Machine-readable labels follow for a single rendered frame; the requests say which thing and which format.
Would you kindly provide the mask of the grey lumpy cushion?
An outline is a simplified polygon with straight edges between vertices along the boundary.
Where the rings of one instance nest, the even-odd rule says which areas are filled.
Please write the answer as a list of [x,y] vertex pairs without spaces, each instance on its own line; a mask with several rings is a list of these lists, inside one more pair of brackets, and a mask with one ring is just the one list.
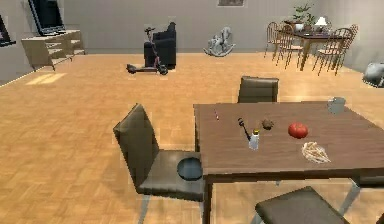
[[376,88],[384,88],[384,62],[369,63],[362,80]]

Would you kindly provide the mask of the dark brown wooden table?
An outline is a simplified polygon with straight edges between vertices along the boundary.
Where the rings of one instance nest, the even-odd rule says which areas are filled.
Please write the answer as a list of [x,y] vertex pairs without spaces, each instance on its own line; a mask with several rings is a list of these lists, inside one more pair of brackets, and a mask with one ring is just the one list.
[[[210,224],[216,183],[384,175],[384,129],[349,108],[332,114],[324,101],[218,103],[196,104],[194,115],[205,180],[203,224]],[[238,124],[240,117],[249,135],[254,129],[259,131],[257,150],[249,148]],[[264,119],[273,121],[271,130],[262,127]],[[292,123],[306,125],[308,135],[291,137],[288,127]],[[330,162],[307,160],[302,155],[306,142],[322,146]]]

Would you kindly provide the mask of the red tomato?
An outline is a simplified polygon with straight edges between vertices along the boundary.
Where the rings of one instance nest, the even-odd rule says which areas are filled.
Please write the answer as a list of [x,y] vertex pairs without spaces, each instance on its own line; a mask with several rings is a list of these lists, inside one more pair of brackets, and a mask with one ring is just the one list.
[[288,134],[293,138],[302,139],[308,135],[308,128],[302,123],[292,123],[288,127]]

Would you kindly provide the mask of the dark wooden dining table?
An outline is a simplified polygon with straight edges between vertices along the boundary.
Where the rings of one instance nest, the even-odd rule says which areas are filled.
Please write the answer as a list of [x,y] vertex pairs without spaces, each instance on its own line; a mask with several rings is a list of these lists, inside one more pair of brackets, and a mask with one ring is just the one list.
[[[322,43],[325,44],[326,40],[328,39],[330,34],[325,33],[319,33],[319,32],[295,32],[294,31],[294,38],[295,38],[295,45],[301,45],[303,47],[303,51],[301,53],[301,56],[298,56],[297,60],[297,67],[300,70],[304,69],[306,60],[309,57],[310,49],[313,44],[319,44]],[[274,55],[278,56],[278,45],[275,49]]]

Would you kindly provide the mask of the brown wooden spindle chair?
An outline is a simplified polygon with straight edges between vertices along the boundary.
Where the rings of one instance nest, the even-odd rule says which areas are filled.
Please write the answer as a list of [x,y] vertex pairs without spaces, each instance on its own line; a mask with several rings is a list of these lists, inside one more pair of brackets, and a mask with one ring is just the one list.
[[276,22],[270,22],[266,29],[266,48],[269,46],[277,47],[278,45],[278,24]]
[[301,56],[303,47],[301,45],[294,44],[294,29],[290,25],[284,25],[280,30],[279,41],[280,43],[278,44],[278,56],[276,63],[279,63],[280,60],[285,60],[284,68],[287,68],[291,62],[293,52],[296,51],[298,56]]
[[357,24],[352,24],[351,27],[350,27],[350,30],[352,31],[352,36],[350,37],[350,39],[348,40],[348,45],[347,45],[347,49],[350,49],[357,33],[358,33],[358,30],[359,30],[359,26]]
[[317,75],[326,69],[333,70],[338,74],[339,68],[343,65],[344,57],[347,52],[348,40],[352,36],[350,28],[339,28],[333,31],[325,44],[317,51],[316,60],[312,70],[319,66]]

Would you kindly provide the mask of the black kick scooter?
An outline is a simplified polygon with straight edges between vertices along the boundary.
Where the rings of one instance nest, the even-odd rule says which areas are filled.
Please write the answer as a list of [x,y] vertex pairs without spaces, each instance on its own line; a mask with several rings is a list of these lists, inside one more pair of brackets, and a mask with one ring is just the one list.
[[153,65],[151,67],[139,67],[137,68],[136,66],[132,64],[128,64],[126,69],[130,74],[135,74],[136,72],[159,72],[161,75],[167,75],[168,74],[168,68],[163,65],[160,61],[160,57],[158,56],[157,50],[156,50],[156,45],[153,42],[153,37],[152,37],[152,31],[153,28],[147,27],[144,32],[147,34],[148,40],[151,44],[151,48],[153,51],[153,54],[155,56]]

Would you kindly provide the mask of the dark grey padded chair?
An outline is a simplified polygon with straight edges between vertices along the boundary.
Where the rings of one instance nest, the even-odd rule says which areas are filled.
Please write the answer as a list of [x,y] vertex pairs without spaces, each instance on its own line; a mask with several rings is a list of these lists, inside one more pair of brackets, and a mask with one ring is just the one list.
[[196,181],[186,181],[177,173],[177,165],[182,159],[194,157],[200,160],[199,152],[160,149],[154,128],[139,103],[116,124],[113,133],[134,188],[142,195],[137,224],[144,224],[151,196],[199,202],[200,211],[203,211],[203,177]]
[[242,76],[238,102],[276,102],[278,96],[278,84],[278,78]]
[[255,205],[251,224],[350,224],[315,189],[306,186]]

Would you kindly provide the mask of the light wooden tv stand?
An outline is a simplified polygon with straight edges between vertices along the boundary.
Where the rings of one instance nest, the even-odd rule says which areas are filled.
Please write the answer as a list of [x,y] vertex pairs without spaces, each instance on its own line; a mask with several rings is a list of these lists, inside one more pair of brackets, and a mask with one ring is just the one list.
[[67,30],[55,35],[36,36],[21,40],[32,69],[55,66],[74,56],[86,54],[80,30]]

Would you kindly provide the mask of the black spoon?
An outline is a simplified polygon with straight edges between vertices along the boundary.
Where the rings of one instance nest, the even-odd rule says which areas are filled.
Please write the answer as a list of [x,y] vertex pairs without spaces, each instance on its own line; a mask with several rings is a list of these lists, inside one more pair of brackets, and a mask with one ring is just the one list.
[[250,141],[250,135],[249,135],[249,133],[248,133],[246,127],[245,127],[243,118],[241,118],[241,117],[238,118],[238,124],[239,124],[240,127],[243,128],[247,140]]

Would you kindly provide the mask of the white table lamp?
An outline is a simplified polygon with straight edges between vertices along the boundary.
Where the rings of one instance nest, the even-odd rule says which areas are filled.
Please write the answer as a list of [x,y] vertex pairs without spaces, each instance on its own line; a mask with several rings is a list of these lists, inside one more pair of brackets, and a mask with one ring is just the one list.
[[319,33],[323,33],[325,30],[325,27],[327,26],[326,18],[323,16],[319,17],[317,22],[315,23],[315,26],[317,27],[317,31]]

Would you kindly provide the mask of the grey rocking horse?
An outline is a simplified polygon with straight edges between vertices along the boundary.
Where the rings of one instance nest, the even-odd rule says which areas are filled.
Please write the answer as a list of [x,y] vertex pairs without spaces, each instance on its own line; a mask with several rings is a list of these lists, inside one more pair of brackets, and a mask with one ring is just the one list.
[[208,41],[208,47],[204,48],[203,51],[214,57],[225,57],[235,47],[232,42],[232,32],[230,27],[224,27],[219,35],[214,35]]

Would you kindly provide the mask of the pale woven bowl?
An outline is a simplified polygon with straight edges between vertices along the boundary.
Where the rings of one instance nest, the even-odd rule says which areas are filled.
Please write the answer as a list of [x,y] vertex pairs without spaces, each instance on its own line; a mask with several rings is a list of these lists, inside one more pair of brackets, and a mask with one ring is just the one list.
[[328,163],[330,159],[325,149],[317,142],[306,142],[302,146],[302,155],[309,161],[315,163]]

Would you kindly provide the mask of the black television set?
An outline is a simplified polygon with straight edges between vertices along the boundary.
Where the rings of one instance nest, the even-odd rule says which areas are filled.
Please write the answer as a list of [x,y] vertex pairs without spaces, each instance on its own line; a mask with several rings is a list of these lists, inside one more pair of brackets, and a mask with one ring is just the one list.
[[65,32],[57,0],[28,0],[38,33],[54,36]]

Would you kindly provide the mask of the framed wall picture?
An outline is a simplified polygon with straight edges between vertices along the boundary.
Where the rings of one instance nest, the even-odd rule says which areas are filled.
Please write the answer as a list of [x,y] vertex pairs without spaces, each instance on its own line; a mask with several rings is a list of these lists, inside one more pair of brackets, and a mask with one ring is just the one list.
[[243,7],[245,0],[218,0],[218,7]]

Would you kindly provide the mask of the white bottle yellow cap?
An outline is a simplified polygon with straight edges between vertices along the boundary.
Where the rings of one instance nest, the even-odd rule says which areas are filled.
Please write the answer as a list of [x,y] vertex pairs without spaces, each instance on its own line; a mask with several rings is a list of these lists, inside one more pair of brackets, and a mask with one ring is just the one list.
[[257,150],[259,146],[259,131],[254,129],[250,135],[249,148],[252,150]]

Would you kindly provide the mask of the dark blue round plate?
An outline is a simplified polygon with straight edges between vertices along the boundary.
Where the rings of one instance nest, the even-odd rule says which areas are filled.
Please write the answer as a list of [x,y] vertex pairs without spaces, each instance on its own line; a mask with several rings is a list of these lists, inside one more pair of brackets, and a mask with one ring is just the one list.
[[196,181],[202,177],[201,162],[198,158],[182,159],[177,165],[178,175],[186,181]]

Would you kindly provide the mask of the grey mug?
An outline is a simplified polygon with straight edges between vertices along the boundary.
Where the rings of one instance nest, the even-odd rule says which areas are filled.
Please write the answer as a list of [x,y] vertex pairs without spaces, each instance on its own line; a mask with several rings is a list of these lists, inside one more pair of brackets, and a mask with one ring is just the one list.
[[344,111],[346,99],[343,97],[333,97],[327,102],[327,109],[332,114],[339,114]]

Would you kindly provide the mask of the green house plant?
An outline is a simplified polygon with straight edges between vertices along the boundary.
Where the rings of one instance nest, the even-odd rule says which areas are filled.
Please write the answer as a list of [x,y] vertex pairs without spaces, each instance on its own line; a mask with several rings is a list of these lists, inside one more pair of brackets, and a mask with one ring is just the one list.
[[295,32],[310,31],[316,22],[316,17],[310,12],[313,5],[306,3],[302,6],[295,6],[295,12],[291,20],[284,20]]

